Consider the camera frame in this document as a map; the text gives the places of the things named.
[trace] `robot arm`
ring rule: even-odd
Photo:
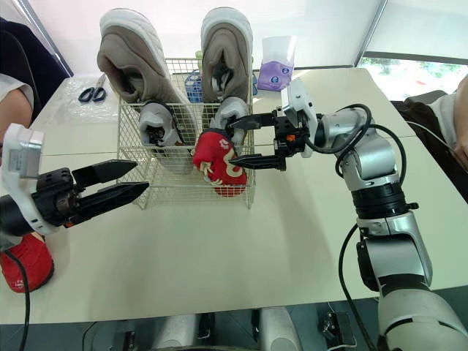
[[[393,148],[377,134],[367,107],[352,105],[316,117],[305,86],[296,79],[282,91],[281,110],[272,112],[267,124],[275,126],[274,156],[246,155],[231,163],[286,170],[285,158],[297,152],[335,154],[358,215],[361,277],[380,292],[379,349],[468,350],[468,333],[455,312],[429,290],[431,261],[412,211],[418,206],[406,203]],[[258,129],[267,120],[258,116],[231,126]]]
[[[81,197],[87,186],[117,179],[137,163],[110,160],[70,172],[39,174],[44,135],[11,124],[4,136],[1,179],[9,195],[0,197],[0,251],[32,231],[48,235],[132,202],[147,182],[120,183]]]

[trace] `scissors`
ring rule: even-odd
[[[94,102],[102,101],[107,96],[106,91],[102,87],[105,82],[105,73],[97,80],[96,87],[91,87],[83,90],[78,97],[79,102]]]

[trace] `plastic bag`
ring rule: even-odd
[[[106,79],[103,88],[107,96],[100,102],[79,102],[78,97],[87,88],[95,87],[100,75],[67,78],[57,88],[39,114],[41,124],[116,123],[118,96]]]
[[[263,59],[257,84],[259,89],[281,91],[290,83],[296,41],[295,35],[262,40]]]

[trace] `person's arm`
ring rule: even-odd
[[[453,123],[456,133],[455,158],[468,171],[468,76],[458,85]]]
[[[11,123],[22,124],[26,128],[29,128],[31,116],[32,108],[28,99],[20,89],[11,90],[6,97],[0,101],[0,143],[3,142],[3,136]]]

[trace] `dark clothing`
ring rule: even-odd
[[[0,73],[31,86],[33,120],[62,80],[69,77],[31,29],[3,18],[0,18]]]
[[[392,104],[400,112],[405,121],[421,124],[445,141],[440,131],[439,121],[434,115],[434,111],[428,105],[415,102],[407,106],[401,101],[392,101]],[[468,203],[468,173],[455,160],[450,150],[433,135],[414,124],[408,125],[415,131],[429,153]]]

